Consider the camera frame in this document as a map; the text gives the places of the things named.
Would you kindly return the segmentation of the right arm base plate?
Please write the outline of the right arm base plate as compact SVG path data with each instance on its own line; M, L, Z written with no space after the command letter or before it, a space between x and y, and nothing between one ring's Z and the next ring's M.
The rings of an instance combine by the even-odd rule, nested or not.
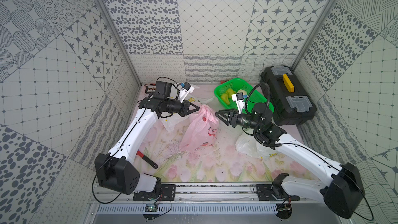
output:
M257 194L259 201L299 201L299 196L288 195L281 186L273 186L272 184L256 184L254 193Z

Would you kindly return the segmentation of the white lemon print bag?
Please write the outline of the white lemon print bag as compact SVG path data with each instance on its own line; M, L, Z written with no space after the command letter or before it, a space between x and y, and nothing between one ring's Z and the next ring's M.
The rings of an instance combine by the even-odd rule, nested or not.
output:
M257 159L268 159L278 154L277 151L259 144L254 137L244 133L237 139L235 147L238 152Z

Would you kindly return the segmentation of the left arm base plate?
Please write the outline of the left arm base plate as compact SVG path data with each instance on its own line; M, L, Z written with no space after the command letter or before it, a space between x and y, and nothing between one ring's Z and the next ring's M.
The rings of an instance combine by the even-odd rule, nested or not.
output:
M164 201L174 201L176 193L175 184L157 185L151 192L137 191L134 193L133 201L155 201L158 199Z

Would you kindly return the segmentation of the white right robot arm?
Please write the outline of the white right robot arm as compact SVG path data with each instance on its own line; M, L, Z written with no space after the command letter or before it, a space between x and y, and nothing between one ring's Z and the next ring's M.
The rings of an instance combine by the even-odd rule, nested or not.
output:
M294 196L309 198L324 203L337 216L350 219L365 199L358 168L351 163L333 161L301 144L286 130L273 124L271 114L266 103L255 104L250 114L235 109L215 113L227 126L252 129L258 144L287 155L318 178L307 180L288 173L279 174L271 186L276 200L288 201Z

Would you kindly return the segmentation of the pink patterned plastic bag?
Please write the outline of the pink patterned plastic bag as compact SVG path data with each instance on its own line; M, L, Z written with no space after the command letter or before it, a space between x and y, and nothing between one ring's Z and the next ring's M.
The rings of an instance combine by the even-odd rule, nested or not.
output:
M208 105L201 105L198 112L189 117L188 126L179 145L180 151L192 152L199 148L213 146L219 129L219 119Z

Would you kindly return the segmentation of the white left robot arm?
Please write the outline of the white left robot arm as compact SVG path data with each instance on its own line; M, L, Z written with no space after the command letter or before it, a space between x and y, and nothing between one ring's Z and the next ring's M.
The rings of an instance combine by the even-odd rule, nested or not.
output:
M134 166L136 154L144 138L162 117L163 113L178 114L181 117L204 110L207 105L195 105L187 100L154 99L141 100L139 110L120 140L108 153L100 153L95 159L94 182L99 186L120 194L130 195L135 191L146 192L150 199L161 195L161 180L143 174Z

